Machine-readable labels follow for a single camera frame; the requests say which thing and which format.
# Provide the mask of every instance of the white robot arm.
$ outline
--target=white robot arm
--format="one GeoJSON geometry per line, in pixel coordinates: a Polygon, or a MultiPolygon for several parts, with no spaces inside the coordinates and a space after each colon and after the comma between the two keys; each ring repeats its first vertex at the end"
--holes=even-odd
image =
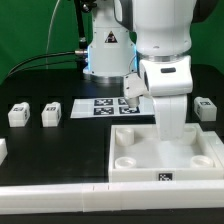
{"type": "Polygon", "coordinates": [[[187,97],[192,91],[189,34],[197,0],[114,0],[117,21],[137,33],[139,74],[124,78],[132,107],[138,97],[153,99],[162,140],[182,137],[187,97]]]}

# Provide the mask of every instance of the green screen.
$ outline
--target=green screen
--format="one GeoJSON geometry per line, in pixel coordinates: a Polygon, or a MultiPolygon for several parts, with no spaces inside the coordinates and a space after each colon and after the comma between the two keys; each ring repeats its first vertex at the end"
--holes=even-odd
{"type": "MultiPolygon", "coordinates": [[[[2,0],[0,7],[0,83],[9,70],[32,56],[45,54],[49,26],[58,0],[2,0]]],[[[78,48],[78,31],[73,0],[61,0],[55,13],[48,52],[78,48]]],[[[91,16],[84,15],[85,31],[91,40],[91,16]]],[[[224,73],[224,1],[203,23],[193,24],[192,62],[215,66],[224,73]]],[[[75,63],[49,66],[75,68],[75,63]]]]}

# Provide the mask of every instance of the black tube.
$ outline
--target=black tube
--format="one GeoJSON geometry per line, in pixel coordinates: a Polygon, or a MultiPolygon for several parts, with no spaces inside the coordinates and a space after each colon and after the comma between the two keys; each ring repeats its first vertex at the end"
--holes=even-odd
{"type": "Polygon", "coordinates": [[[77,18],[77,23],[78,23],[79,48],[86,49],[87,41],[86,41],[85,30],[84,30],[84,25],[83,25],[80,1],[74,0],[74,4],[75,4],[76,18],[77,18]]]}
{"type": "Polygon", "coordinates": [[[43,59],[43,58],[53,58],[53,57],[60,57],[60,56],[66,56],[66,55],[75,55],[75,52],[74,51],[67,51],[67,52],[61,52],[61,53],[43,54],[43,55],[38,55],[38,56],[35,56],[35,57],[32,57],[32,58],[26,59],[25,61],[22,61],[18,65],[16,65],[15,67],[13,67],[10,70],[10,72],[8,73],[8,75],[6,76],[6,78],[8,76],[10,76],[12,73],[14,73],[21,66],[23,66],[27,63],[30,63],[32,61],[43,59]]]}
{"type": "Polygon", "coordinates": [[[58,65],[58,64],[71,63],[71,62],[75,63],[76,60],[58,61],[58,62],[44,63],[44,64],[41,64],[41,65],[29,66],[29,67],[22,68],[22,69],[19,69],[19,70],[14,71],[14,72],[11,72],[6,77],[6,79],[9,78],[9,77],[11,77],[12,75],[14,75],[17,72],[21,72],[21,71],[25,71],[25,70],[29,70],[29,69],[33,69],[33,68],[38,68],[38,67],[43,67],[43,66],[46,66],[46,65],[58,65]]]}

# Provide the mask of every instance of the small white block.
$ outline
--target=small white block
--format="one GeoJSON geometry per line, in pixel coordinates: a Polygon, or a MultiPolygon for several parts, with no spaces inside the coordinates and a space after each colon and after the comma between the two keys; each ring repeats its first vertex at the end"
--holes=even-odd
{"type": "Polygon", "coordinates": [[[57,127],[61,119],[61,104],[57,102],[47,104],[41,116],[43,127],[57,127]]]}
{"type": "Polygon", "coordinates": [[[194,112],[201,121],[216,121],[217,107],[209,98],[195,98],[194,112]]]}
{"type": "Polygon", "coordinates": [[[24,102],[15,104],[8,113],[10,127],[24,127],[30,117],[30,106],[24,102]]]}
{"type": "Polygon", "coordinates": [[[5,139],[0,139],[0,165],[3,163],[7,154],[5,139]]]}

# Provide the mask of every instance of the black surface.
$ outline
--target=black surface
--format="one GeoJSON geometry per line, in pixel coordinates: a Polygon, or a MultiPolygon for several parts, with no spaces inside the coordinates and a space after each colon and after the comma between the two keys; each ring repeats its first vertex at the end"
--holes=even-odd
{"type": "MultiPolygon", "coordinates": [[[[199,122],[193,112],[197,96],[218,107],[216,122],[199,122],[204,131],[224,136],[224,76],[210,66],[193,66],[194,91],[188,96],[187,122],[199,122]]],[[[112,124],[154,123],[154,118],[70,119],[74,99],[122,96],[121,85],[105,86],[80,79],[74,70],[29,71],[0,86],[0,138],[8,156],[0,168],[0,185],[107,182],[112,124]],[[29,102],[31,119],[25,128],[9,128],[7,114],[15,103],[29,102]],[[57,128],[42,128],[45,104],[62,104],[57,128]]],[[[175,209],[99,213],[0,216],[0,223],[222,223],[224,209],[175,209]]]]}

